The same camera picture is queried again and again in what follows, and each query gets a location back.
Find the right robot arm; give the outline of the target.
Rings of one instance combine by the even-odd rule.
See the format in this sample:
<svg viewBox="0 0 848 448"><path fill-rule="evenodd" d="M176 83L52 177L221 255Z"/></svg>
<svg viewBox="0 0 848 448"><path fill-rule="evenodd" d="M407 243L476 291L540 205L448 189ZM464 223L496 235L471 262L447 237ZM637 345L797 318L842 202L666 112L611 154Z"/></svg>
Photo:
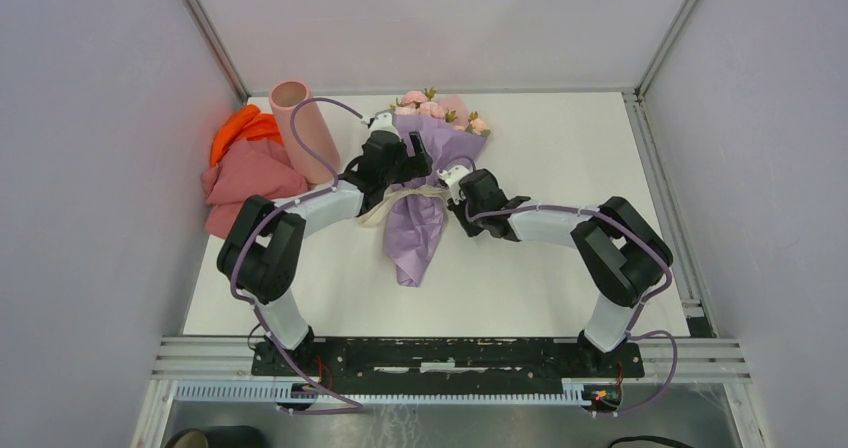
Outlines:
<svg viewBox="0 0 848 448"><path fill-rule="evenodd" d="M646 302L673 279L673 255L661 236L625 198L598 206L545 204L509 198L487 169L456 164L439 172L448 208L469 237L483 232L511 242L544 242L575 249L599 296L579 335L580 368L602 376L618 361Z"/></svg>

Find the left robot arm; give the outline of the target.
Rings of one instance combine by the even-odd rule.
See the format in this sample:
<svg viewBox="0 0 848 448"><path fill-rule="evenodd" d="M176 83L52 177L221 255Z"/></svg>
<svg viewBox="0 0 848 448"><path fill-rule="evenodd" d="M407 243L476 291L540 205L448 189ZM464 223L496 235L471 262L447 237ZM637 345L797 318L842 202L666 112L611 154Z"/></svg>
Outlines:
<svg viewBox="0 0 848 448"><path fill-rule="evenodd" d="M274 202L249 197L217 257L234 298L247 302L277 345L275 360L290 375L314 362L304 342L313 332L291 289L303 241L340 221L353 220L385 202L387 190L426 177L432 158L419 132L406 137L378 130L339 178L325 186Z"/></svg>

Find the purple paper flower bouquet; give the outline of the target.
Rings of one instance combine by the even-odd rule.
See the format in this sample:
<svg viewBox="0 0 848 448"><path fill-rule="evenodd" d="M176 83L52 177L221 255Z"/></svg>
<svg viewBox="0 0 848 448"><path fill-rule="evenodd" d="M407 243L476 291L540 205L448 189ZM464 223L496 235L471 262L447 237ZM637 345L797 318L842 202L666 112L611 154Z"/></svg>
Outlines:
<svg viewBox="0 0 848 448"><path fill-rule="evenodd" d="M467 110L456 95L440 96L434 87L412 90L392 106L403 136L419 131L432 158L431 173L392 190L384 225L384 251L394 263L399 285L422 283L447 223L447 190L438 185L438 171L456 164L468 166L487 141L489 127Z"/></svg>

